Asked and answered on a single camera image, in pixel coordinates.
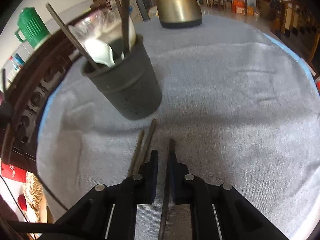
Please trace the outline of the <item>dark wooden chopstick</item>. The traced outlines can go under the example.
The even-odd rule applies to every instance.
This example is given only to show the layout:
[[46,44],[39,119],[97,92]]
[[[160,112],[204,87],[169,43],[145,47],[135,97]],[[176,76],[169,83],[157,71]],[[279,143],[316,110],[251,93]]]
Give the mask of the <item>dark wooden chopstick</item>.
[[158,240],[163,240],[164,235],[165,235],[165,226],[166,226],[166,222],[167,222],[169,197],[170,197],[170,154],[174,153],[174,152],[175,152],[175,140],[170,139],[166,178],[165,178],[165,187],[164,187],[164,195],[163,195],[163,204],[162,204],[162,213],[161,213],[161,221],[160,221],[159,232],[158,232]]
[[129,168],[128,175],[127,175],[128,177],[130,177],[130,176],[132,176],[134,174],[135,165],[136,165],[136,161],[138,159],[138,154],[140,152],[140,148],[141,148],[141,145],[142,145],[143,137],[144,137],[144,130],[141,130],[140,133],[139,133],[139,136],[138,136],[138,140],[137,140],[135,151],[134,151],[133,156],[132,156],[130,168]]
[[121,20],[122,20],[124,54],[130,51],[129,49],[129,5],[130,5],[130,0],[121,0]]
[[64,24],[63,20],[61,20],[61,18],[58,16],[58,14],[53,9],[53,7],[49,3],[46,3],[46,8],[47,8],[48,12],[51,14],[51,16],[54,19],[54,21],[60,27],[60,29],[64,32],[64,34],[72,42],[72,44],[76,47],[76,49],[91,64],[92,68],[94,70],[99,70],[98,65],[95,63],[95,61],[92,59],[92,57],[87,53],[87,51],[83,48],[83,46],[80,44],[80,42],[75,38],[75,36],[71,33],[71,31],[69,30],[67,25]]
[[145,140],[143,141],[142,150],[140,151],[138,167],[140,167],[140,165],[144,164],[147,161],[148,154],[149,154],[149,148],[151,145],[152,137],[153,137],[156,126],[157,126],[157,120],[152,119],[151,125],[150,125],[149,130],[147,132],[147,135],[145,137]]

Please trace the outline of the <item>large white plastic spoon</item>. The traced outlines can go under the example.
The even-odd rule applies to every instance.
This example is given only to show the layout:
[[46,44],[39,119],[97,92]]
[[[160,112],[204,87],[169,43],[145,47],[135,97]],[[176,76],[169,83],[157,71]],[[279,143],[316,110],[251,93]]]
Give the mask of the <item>large white plastic spoon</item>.
[[105,42],[96,38],[89,38],[84,42],[84,46],[95,63],[104,64],[109,68],[115,65],[113,50]]

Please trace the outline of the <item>dark grey utensil holder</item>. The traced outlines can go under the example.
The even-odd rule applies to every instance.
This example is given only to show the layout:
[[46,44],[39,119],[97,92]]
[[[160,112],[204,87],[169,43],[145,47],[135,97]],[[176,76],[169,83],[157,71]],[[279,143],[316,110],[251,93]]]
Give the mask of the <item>dark grey utensil holder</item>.
[[160,106],[162,91],[144,47],[142,35],[136,35],[132,50],[113,68],[90,68],[91,64],[86,62],[81,74],[90,79],[124,118],[146,118]]

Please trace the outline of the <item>grey table cloth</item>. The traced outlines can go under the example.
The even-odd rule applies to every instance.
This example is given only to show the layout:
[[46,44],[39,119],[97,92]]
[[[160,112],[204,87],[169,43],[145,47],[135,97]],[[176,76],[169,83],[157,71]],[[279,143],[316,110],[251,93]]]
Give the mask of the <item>grey table cloth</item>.
[[169,140],[189,171],[233,185],[289,239],[307,239],[319,222],[319,93],[307,66],[258,29],[207,15],[190,29],[136,25],[162,90],[152,116],[122,117],[81,74],[68,72],[46,108],[37,171],[60,204],[55,218],[94,185],[127,176],[138,134],[157,126],[156,200],[139,206],[136,239],[157,239]]

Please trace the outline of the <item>dark carved wooden chair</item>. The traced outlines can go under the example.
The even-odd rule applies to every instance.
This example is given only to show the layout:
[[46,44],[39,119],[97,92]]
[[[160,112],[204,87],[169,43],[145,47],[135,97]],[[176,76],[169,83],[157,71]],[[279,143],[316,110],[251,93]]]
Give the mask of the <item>dark carved wooden chair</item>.
[[37,137],[48,98],[80,58],[58,29],[27,59],[5,92],[8,118],[1,117],[1,161],[36,173]]

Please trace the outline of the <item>white bowl with plastic wrap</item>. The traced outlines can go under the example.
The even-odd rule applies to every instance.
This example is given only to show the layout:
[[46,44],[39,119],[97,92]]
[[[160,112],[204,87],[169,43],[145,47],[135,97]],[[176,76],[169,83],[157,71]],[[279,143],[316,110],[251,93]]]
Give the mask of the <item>white bowl with plastic wrap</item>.
[[84,49],[84,42],[89,38],[99,39],[109,46],[123,39],[121,17],[109,9],[96,10],[68,28]]

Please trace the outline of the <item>gold electric kettle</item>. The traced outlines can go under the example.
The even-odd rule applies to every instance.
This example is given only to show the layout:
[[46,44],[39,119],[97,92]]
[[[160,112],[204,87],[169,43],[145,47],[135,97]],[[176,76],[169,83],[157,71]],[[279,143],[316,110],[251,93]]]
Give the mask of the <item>gold electric kettle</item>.
[[163,28],[191,28],[202,24],[197,0],[156,0],[159,21]]

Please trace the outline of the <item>green thermos jug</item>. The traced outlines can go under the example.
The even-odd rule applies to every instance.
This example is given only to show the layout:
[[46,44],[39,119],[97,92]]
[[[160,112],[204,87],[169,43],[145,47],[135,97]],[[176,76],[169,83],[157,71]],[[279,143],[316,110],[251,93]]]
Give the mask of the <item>green thermos jug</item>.
[[21,42],[28,42],[33,49],[39,48],[50,36],[50,32],[34,7],[23,8],[17,22],[15,36]]

